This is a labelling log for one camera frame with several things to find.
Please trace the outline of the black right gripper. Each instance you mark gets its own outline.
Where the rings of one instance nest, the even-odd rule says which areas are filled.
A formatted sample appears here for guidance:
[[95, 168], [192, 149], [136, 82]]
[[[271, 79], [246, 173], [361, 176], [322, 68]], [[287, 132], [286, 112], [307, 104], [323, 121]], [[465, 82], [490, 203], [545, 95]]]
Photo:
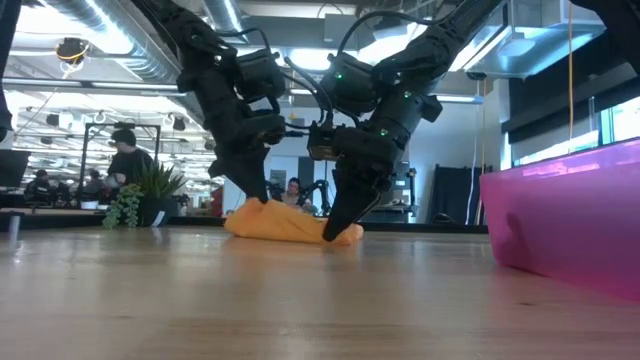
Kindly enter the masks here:
[[336, 195], [322, 234], [326, 241], [334, 241], [379, 203], [419, 123], [435, 121], [442, 110], [435, 95], [398, 88], [385, 95], [370, 118], [358, 126], [311, 127], [310, 157], [336, 163]]

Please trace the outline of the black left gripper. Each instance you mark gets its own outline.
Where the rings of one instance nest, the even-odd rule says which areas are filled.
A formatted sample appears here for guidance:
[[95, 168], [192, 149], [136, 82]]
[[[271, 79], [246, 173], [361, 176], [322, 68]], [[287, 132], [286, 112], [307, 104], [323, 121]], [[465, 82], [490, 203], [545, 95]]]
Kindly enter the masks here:
[[264, 161], [268, 147], [284, 135], [282, 116], [272, 110], [252, 111], [215, 67], [184, 69], [177, 87], [195, 95], [204, 114], [203, 128], [215, 141], [216, 159], [208, 168], [209, 176], [236, 179], [248, 198], [266, 203]]

